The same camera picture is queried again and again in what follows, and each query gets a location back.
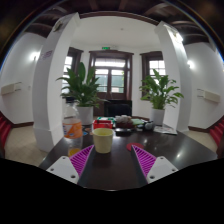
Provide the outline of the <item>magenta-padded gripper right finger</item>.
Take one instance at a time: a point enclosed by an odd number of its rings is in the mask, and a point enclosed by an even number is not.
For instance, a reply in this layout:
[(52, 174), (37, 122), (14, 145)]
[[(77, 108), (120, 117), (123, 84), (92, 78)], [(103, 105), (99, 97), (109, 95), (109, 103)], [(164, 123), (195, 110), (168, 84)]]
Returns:
[(147, 184), (151, 184), (178, 171), (164, 156), (155, 157), (138, 146), (132, 145), (131, 153), (137, 162), (140, 175)]

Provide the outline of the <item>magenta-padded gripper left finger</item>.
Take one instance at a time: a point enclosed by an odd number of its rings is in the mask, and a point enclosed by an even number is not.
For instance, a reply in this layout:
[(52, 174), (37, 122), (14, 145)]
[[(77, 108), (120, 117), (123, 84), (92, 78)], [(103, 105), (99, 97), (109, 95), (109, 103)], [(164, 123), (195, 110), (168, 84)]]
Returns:
[(94, 146), (90, 145), (76, 154), (61, 156), (47, 171), (67, 181), (77, 184), (89, 159)]

